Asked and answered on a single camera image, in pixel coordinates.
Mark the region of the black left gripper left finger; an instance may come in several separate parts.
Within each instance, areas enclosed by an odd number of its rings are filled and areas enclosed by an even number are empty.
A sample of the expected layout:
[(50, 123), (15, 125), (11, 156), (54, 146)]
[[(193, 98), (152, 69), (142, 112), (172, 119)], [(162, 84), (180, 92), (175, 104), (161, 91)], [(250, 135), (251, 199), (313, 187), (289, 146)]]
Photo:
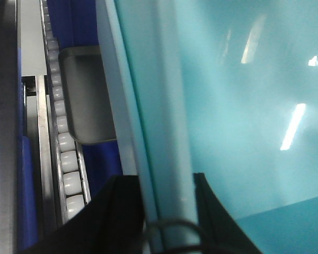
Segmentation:
[(23, 253), (142, 253), (145, 213), (137, 176), (113, 176), (88, 205)]

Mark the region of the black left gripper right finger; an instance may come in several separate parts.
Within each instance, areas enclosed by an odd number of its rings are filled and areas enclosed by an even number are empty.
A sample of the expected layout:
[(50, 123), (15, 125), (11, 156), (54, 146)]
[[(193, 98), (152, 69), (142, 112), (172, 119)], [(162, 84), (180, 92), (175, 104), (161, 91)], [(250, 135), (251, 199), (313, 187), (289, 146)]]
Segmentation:
[(194, 173), (198, 223), (212, 243), (234, 253), (261, 253), (223, 207), (204, 173)]

